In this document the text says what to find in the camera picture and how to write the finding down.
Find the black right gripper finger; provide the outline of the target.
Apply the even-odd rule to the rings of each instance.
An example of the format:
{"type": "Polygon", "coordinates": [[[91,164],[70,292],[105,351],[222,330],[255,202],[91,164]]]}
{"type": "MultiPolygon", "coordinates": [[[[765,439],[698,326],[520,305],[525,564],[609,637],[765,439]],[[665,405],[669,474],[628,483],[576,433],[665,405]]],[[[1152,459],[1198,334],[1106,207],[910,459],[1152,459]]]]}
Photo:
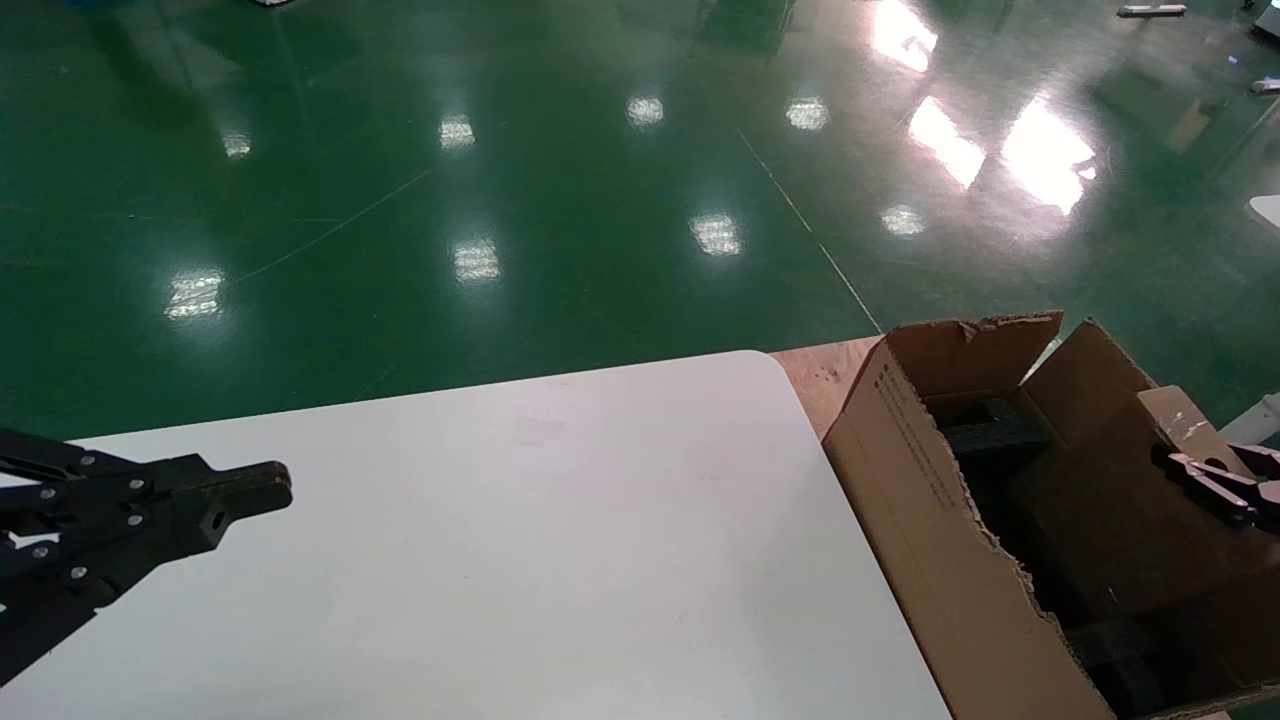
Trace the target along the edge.
{"type": "Polygon", "coordinates": [[[1229,445],[1258,480],[1279,480],[1279,451],[1261,445],[1229,445]]]}
{"type": "Polygon", "coordinates": [[[1261,519],[1257,480],[1181,452],[1152,451],[1151,460],[1188,498],[1229,527],[1253,527],[1261,519]]]}

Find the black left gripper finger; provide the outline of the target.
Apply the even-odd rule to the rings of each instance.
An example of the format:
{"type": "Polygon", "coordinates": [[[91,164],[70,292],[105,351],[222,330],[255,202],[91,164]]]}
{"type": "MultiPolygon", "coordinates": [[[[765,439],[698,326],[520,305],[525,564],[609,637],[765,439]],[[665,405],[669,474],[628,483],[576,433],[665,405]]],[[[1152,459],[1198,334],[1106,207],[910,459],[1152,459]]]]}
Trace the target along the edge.
{"type": "Polygon", "coordinates": [[[3,529],[105,546],[156,527],[179,546],[216,546],[238,520],[287,509],[287,468],[275,461],[216,470],[197,454],[150,462],[5,429],[3,529]]]}
{"type": "Polygon", "coordinates": [[[276,512],[288,495],[178,495],[49,515],[3,497],[3,684],[50,655],[99,611],[169,562],[214,551],[236,521],[276,512]]]}

